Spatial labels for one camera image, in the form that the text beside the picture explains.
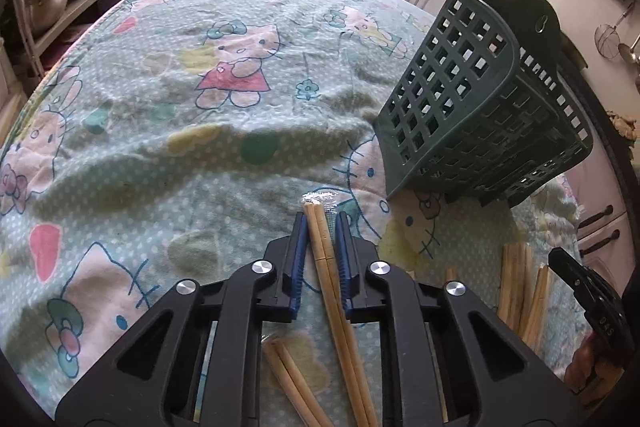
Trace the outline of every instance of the pink drawer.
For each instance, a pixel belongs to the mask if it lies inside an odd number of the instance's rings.
[[[626,212],[616,174],[596,132],[586,160],[565,172],[578,204],[582,206],[578,239],[587,237]]]
[[[636,266],[628,217],[617,217],[600,230],[578,241],[583,262],[596,270],[622,295]]]

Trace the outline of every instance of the hello kitty tablecloth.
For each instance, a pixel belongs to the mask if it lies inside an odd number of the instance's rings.
[[[371,123],[433,22],[403,0],[124,0],[47,75],[5,143],[0,347],[53,414],[177,280],[209,283],[287,235],[300,196],[333,190],[380,257],[497,302],[502,245],[577,253],[560,178],[512,213],[385,198]],[[279,331],[334,425],[353,425],[314,267]],[[560,371],[584,331],[556,285],[543,347]],[[375,325],[356,328],[380,409]],[[263,368],[262,425],[301,422]]]

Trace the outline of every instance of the blue eye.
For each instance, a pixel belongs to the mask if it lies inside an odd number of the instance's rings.
[[[127,323],[127,319],[124,318],[122,315],[118,315],[116,317],[116,325],[122,330],[126,330],[129,327],[129,324]]]

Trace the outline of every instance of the metal pivot bolt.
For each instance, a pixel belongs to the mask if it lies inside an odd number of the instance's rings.
[[[188,295],[196,291],[196,283],[193,282],[191,279],[184,279],[178,282],[177,285],[175,285],[175,290],[180,295]]]
[[[369,269],[376,275],[384,275],[391,271],[391,267],[384,261],[375,261],[375,263],[371,263]]]
[[[447,293],[449,295],[453,295],[454,297],[460,297],[464,295],[466,292],[466,287],[460,281],[451,281],[448,282],[446,286],[444,286]]]
[[[251,269],[256,273],[269,273],[273,269],[273,264],[269,261],[256,261],[251,265]]]

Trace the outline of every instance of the pink heart print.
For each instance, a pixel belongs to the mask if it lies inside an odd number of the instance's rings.
[[[125,31],[135,27],[137,23],[138,19],[136,19],[133,15],[130,15],[129,17],[124,19],[116,29],[114,29],[113,33],[116,35],[118,33],[124,33]]]
[[[49,280],[56,269],[61,240],[62,230],[56,225],[42,223],[31,230],[29,248],[40,282]]]

